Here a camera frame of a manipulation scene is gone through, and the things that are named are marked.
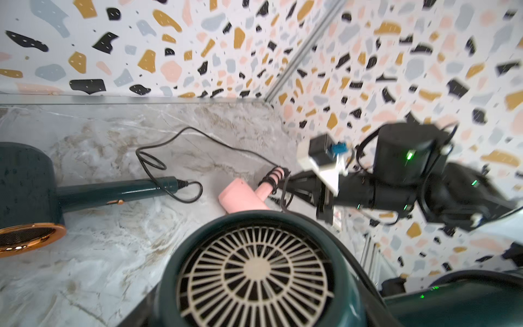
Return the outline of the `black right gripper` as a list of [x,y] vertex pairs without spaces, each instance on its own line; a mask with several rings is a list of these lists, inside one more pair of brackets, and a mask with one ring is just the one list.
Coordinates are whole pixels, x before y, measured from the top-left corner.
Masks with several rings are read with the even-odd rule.
[[313,172],[306,171],[287,177],[281,182],[286,190],[316,208],[316,219],[334,223],[334,208],[373,208],[375,205],[375,183],[360,173],[338,176],[339,191],[334,193]]

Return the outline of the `pink hair dryer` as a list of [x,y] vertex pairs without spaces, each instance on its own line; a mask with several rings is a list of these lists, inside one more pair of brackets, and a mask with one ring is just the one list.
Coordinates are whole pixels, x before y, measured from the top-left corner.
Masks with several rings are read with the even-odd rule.
[[269,195],[276,193],[278,184],[284,177],[285,170],[279,166],[274,167],[261,180],[256,190],[243,179],[236,178],[220,193],[219,203],[228,214],[270,210],[265,201]]

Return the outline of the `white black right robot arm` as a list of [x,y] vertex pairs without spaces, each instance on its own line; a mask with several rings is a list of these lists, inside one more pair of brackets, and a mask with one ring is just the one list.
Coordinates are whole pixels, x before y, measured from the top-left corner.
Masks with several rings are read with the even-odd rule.
[[449,161],[458,126],[387,123],[350,148],[328,134],[298,146],[302,171],[279,189],[336,226],[336,207],[374,209],[407,219],[419,208],[428,223],[471,232],[518,211],[482,172]]

